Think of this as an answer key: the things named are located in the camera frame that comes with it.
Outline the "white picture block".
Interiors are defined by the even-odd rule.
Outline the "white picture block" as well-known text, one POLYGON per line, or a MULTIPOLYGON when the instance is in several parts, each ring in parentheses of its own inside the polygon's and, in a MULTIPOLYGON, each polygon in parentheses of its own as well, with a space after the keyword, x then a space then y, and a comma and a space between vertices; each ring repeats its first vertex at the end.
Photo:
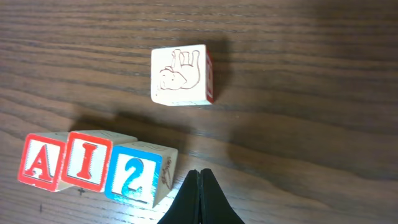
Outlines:
POLYGON ((214 103, 213 62, 205 44, 151 51, 150 96, 166 106, 214 103))

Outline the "red letter I block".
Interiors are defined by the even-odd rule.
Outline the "red letter I block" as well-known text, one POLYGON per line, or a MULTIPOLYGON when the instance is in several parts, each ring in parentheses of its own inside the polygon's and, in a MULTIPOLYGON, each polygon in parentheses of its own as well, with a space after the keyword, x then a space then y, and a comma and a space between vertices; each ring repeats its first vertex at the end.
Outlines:
POLYGON ((137 138, 105 130, 69 132, 62 180, 94 192, 103 192, 113 147, 137 138))

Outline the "blue number 2 block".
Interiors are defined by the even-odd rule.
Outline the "blue number 2 block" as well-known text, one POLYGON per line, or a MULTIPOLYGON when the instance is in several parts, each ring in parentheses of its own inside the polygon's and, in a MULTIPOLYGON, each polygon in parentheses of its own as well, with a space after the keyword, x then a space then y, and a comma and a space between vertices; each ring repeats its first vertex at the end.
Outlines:
POLYGON ((172 189, 178 150, 148 142, 113 147, 104 194, 136 207, 154 208, 172 189))

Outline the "red letter A block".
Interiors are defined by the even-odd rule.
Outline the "red letter A block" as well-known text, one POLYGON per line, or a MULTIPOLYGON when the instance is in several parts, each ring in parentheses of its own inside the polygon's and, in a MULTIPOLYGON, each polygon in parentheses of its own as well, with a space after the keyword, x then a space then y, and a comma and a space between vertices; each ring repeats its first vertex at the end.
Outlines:
POLYGON ((72 184, 62 180, 68 133, 30 133, 27 135, 17 179, 49 192, 59 192, 72 184))

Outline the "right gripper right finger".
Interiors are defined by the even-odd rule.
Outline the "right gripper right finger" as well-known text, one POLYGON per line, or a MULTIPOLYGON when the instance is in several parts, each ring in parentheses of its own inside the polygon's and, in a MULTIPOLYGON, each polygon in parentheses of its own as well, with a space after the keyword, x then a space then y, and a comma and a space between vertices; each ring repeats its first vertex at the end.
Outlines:
POLYGON ((244 224, 229 204, 211 169, 200 172, 200 223, 244 224))

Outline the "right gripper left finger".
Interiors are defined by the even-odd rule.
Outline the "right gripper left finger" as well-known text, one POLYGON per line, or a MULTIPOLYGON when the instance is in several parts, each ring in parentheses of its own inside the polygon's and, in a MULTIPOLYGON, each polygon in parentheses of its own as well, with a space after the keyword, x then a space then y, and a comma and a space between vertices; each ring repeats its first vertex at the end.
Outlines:
POLYGON ((158 224, 199 224, 199 172, 190 170, 169 210, 158 224))

